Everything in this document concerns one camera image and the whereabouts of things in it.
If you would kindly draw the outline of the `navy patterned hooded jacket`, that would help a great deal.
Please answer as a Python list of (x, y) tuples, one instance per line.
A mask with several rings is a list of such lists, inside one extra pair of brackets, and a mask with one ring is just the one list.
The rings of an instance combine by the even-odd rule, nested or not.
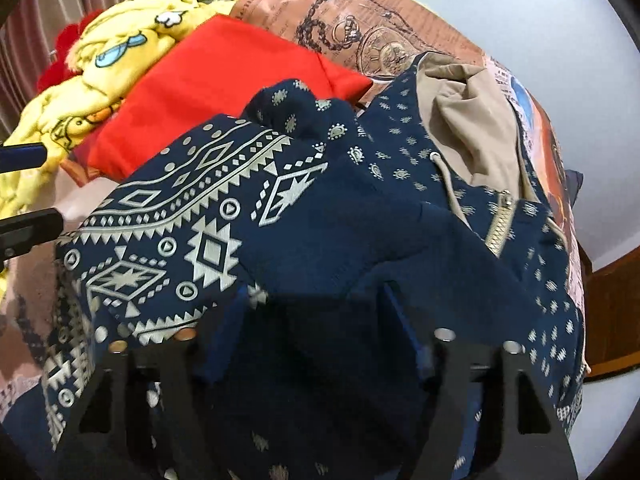
[(362, 112), (299, 80), (58, 242), (52, 479), (573, 479), (584, 321), (488, 68)]

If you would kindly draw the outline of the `red fluffy garment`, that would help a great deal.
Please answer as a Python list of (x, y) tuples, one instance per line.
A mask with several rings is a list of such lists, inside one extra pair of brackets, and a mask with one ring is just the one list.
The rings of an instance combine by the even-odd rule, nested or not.
[(80, 38), (85, 28), (102, 12), (102, 9), (95, 10), (85, 15), (81, 21), (66, 25), (58, 33), (54, 43), (54, 50), (51, 54), (51, 63), (43, 71), (36, 83), (38, 94), (77, 75), (77, 72), (67, 67), (66, 56), (70, 53), (70, 48)]

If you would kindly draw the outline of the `yellow duck print blanket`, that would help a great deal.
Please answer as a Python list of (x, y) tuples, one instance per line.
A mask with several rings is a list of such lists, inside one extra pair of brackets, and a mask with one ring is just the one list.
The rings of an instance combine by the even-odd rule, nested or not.
[(65, 66), (75, 75), (47, 88), (24, 108), (4, 145), (40, 142), (46, 161), (1, 176), (1, 217), (26, 211), (60, 162), (122, 105), (137, 81), (170, 49), (236, 0), (124, 0), (91, 21), (70, 47)]

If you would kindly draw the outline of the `striped red beige curtain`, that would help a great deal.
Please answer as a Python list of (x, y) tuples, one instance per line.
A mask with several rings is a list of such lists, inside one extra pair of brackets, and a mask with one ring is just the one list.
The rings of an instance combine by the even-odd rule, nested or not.
[(17, 126), (53, 58), (59, 32), (122, 0), (18, 0), (1, 26), (1, 137)]

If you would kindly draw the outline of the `red folded garment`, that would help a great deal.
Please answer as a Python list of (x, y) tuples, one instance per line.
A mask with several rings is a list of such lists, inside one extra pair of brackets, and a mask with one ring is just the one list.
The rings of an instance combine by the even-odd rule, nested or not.
[(320, 99), (358, 102), (367, 76), (257, 26), (216, 15), (157, 62), (90, 140), (86, 162), (124, 180), (209, 118), (238, 117), (263, 88), (297, 79)]

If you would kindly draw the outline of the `newspaper print bed cover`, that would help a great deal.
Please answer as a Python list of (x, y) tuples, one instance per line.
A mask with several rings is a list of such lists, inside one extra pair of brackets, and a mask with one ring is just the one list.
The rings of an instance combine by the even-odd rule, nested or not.
[(115, 342), (155, 346), (279, 292), (329, 295), (365, 256), (420, 234), (393, 204), (445, 218), (449, 265), (519, 307), (466, 307), (520, 342), (564, 428), (582, 407), (577, 252), (529, 148), (548, 122), (511, 73), (411, 0), (236, 0), (228, 18), (372, 81), (356, 103), (297, 79), (258, 91), (114, 181), (76, 185), (61, 235), (1, 274), (1, 425), (56, 445)]

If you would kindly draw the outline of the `wooden door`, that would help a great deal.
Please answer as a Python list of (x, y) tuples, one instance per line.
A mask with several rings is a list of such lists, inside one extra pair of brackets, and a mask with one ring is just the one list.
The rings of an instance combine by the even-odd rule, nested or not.
[(639, 248), (596, 270), (579, 246), (590, 382), (639, 367)]

